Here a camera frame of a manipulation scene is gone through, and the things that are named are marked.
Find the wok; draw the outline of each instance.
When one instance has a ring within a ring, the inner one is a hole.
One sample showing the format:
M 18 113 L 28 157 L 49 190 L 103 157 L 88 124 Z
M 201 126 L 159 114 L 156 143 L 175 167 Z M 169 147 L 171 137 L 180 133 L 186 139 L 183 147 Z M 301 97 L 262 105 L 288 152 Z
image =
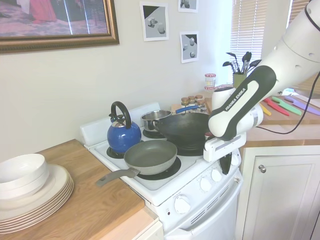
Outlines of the wok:
M 134 178 L 138 174 L 162 173 L 174 164 L 177 152 L 177 147 L 169 141 L 152 140 L 138 143 L 124 154 L 124 161 L 129 169 L 111 172 L 100 178 L 96 184 L 102 187 L 106 183 L 124 176 Z
M 153 121 L 153 125 L 178 149 L 201 151 L 205 146 L 205 133 L 209 132 L 209 115 L 192 112 L 171 115 Z

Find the black wok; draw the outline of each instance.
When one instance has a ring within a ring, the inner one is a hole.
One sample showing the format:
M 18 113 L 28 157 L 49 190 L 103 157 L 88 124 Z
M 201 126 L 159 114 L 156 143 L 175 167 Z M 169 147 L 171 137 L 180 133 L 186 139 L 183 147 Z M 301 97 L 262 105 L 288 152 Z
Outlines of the black wok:
M 202 151 L 205 133 L 209 132 L 209 115 L 204 113 L 183 113 L 153 121 L 154 127 L 176 145 L 186 151 Z

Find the knife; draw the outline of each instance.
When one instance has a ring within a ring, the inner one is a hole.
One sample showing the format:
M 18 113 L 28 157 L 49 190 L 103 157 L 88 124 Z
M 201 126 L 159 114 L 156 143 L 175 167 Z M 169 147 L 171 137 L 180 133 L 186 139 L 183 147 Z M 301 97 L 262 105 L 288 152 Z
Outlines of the knife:
M 298 101 L 298 100 L 296 100 L 296 99 L 294 99 L 294 98 L 292 98 L 292 97 L 290 97 L 290 96 L 285 96 L 284 99 L 287 100 L 287 101 L 289 101 L 289 102 L 291 102 L 291 103 L 292 103 L 294 106 L 296 106 L 297 108 L 300 108 L 300 109 L 302 109 L 302 110 L 306 110 L 307 105 L 304 104 L 303 102 L 300 102 L 300 101 Z M 315 114 L 315 115 L 320 116 L 320 111 L 314 109 L 313 107 L 310 107 L 310 106 L 309 106 L 308 109 L 307 109 L 307 111 L 308 111 L 309 113 L 312 113 L 312 114 Z
M 288 111 L 290 111 L 290 112 L 292 112 L 292 113 L 294 113 L 294 114 L 297 114 L 297 115 L 299 115 L 299 116 L 302 115 L 302 112 L 301 112 L 299 109 L 295 108 L 294 106 L 291 106 L 290 104 L 286 103 L 286 102 L 283 101 L 282 99 L 273 96 L 273 97 L 272 97 L 272 100 L 273 100 L 274 102 L 278 103 L 278 105 L 279 105 L 280 107 L 282 107 L 282 108 L 284 108 L 284 109 L 286 109 L 286 110 L 288 110 Z
M 284 110 L 282 107 L 280 107 L 278 104 L 275 104 L 273 101 L 271 101 L 270 98 L 266 98 L 263 100 L 264 102 L 266 102 L 268 104 L 268 106 L 270 106 L 271 108 L 273 108 L 274 110 L 278 111 L 279 113 L 282 113 L 286 116 L 290 116 L 290 114 Z
M 271 116 L 271 112 L 270 112 L 265 106 L 263 106 L 261 103 L 259 103 L 259 104 L 260 104 L 260 107 L 262 108 L 262 111 L 263 111 L 266 115 Z

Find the utensil holder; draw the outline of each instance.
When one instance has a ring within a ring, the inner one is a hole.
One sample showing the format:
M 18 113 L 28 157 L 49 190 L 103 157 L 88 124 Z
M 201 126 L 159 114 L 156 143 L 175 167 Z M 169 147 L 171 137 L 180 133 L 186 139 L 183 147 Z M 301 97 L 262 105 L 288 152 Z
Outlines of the utensil holder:
M 247 78 L 247 74 L 233 74 L 233 87 L 237 88 Z

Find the window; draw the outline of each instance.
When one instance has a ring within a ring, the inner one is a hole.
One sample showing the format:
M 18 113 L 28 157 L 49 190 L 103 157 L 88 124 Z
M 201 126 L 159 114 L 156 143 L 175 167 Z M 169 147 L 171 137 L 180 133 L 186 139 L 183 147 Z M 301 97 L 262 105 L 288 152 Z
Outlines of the window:
M 268 0 L 233 0 L 230 51 L 239 58 L 252 52 L 251 62 L 261 59 Z
M 295 17 L 305 9 L 306 5 L 309 3 L 309 0 L 292 0 L 291 11 L 288 18 L 288 25 L 295 19 Z M 312 85 L 317 74 L 313 77 L 310 77 L 306 81 L 293 86 L 293 88 L 299 93 L 306 96 L 309 96 Z M 314 88 L 314 93 L 320 94 L 320 81 L 318 81 Z
M 288 18 L 288 25 L 298 16 L 298 14 L 305 9 L 309 0 L 292 0 L 290 15 Z

